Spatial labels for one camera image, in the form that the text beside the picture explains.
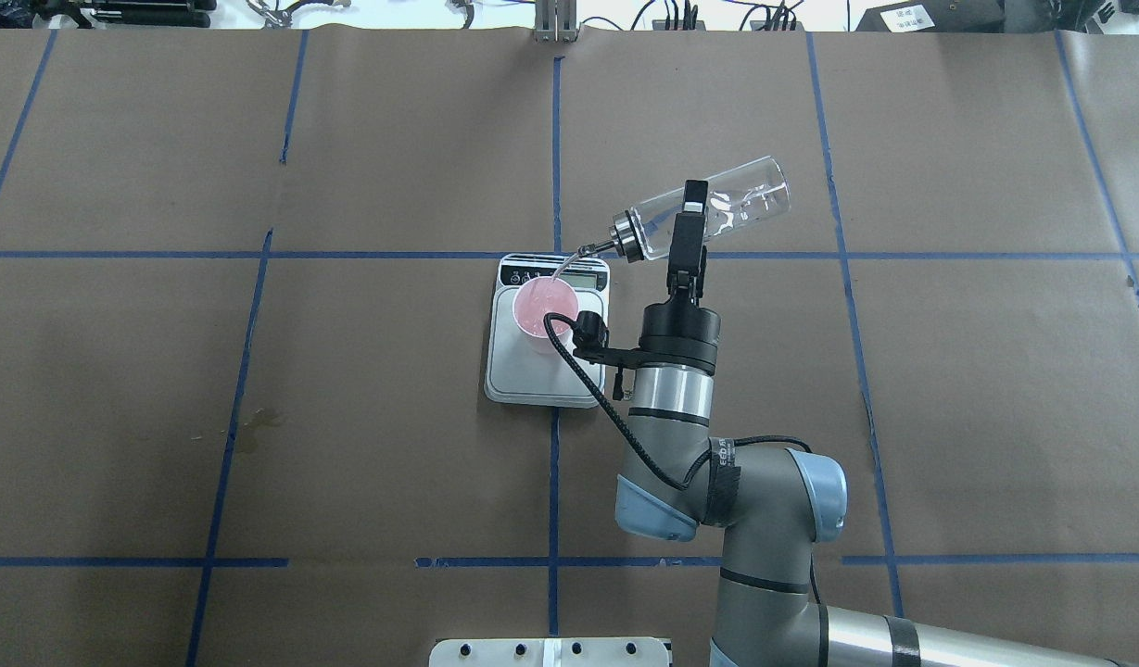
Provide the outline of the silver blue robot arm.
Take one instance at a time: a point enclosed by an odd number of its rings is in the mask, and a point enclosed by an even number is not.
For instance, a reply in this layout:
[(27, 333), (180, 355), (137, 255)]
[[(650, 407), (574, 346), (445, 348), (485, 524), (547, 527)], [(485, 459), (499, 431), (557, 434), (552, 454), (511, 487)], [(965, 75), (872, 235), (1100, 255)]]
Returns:
[(710, 431), (720, 318), (700, 307), (703, 236), (716, 195), (685, 182), (674, 197), (667, 297), (644, 311), (636, 349), (617, 368), (634, 374), (617, 476), (615, 518), (650, 540), (723, 533), (713, 666), (1103, 666), (1097, 656), (943, 629), (892, 615), (819, 602), (816, 545), (847, 518), (847, 477), (835, 459), (780, 439)]

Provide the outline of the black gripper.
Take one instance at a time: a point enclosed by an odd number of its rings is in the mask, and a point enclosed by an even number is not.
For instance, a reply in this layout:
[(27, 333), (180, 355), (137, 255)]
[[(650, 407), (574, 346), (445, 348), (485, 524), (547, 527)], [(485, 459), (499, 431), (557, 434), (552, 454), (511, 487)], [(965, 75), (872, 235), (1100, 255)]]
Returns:
[(644, 308), (639, 349), (665, 363), (715, 374), (721, 318), (700, 307), (708, 190), (704, 179), (685, 182), (682, 212), (675, 216), (667, 255), (669, 296)]

